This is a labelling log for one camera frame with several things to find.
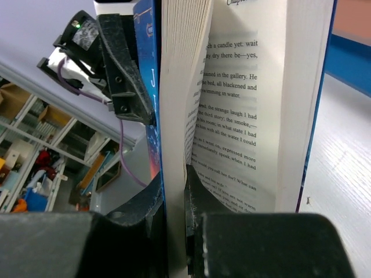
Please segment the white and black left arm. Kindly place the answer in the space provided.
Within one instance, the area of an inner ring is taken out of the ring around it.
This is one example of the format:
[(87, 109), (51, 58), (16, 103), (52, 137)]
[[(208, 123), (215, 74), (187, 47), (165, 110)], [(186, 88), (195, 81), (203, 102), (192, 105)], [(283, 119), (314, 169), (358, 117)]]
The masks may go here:
[(107, 106), (120, 120), (155, 124), (155, 112), (139, 72), (132, 12), (94, 19), (76, 13), (37, 67), (76, 96)]

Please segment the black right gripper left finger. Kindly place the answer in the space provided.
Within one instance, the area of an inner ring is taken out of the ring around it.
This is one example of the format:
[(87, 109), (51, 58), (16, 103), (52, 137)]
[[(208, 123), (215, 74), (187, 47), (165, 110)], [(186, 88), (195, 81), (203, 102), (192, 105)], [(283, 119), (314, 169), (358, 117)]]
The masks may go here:
[(2, 277), (166, 277), (161, 178), (106, 215), (1, 215)]

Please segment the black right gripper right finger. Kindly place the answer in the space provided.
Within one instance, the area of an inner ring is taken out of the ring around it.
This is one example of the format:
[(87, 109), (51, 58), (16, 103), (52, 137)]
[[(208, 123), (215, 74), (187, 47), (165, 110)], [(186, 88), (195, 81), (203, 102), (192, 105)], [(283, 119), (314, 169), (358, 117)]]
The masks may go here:
[(334, 225), (319, 214), (235, 213), (187, 166), (186, 252), (191, 277), (354, 277)]

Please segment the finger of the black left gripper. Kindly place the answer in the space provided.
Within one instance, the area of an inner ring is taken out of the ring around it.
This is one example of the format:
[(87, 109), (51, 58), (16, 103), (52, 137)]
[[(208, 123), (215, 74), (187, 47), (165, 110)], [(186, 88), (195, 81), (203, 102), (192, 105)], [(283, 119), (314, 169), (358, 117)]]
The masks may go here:
[(139, 71), (133, 16), (100, 14), (97, 25), (116, 117), (154, 125), (154, 108)]

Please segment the sunset cover book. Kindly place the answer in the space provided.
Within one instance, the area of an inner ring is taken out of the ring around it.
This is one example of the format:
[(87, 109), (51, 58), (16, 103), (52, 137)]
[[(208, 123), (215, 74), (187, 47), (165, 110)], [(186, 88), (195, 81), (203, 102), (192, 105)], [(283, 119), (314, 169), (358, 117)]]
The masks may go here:
[(187, 277), (186, 166), (231, 211), (296, 211), (336, 2), (160, 5), (168, 265)]

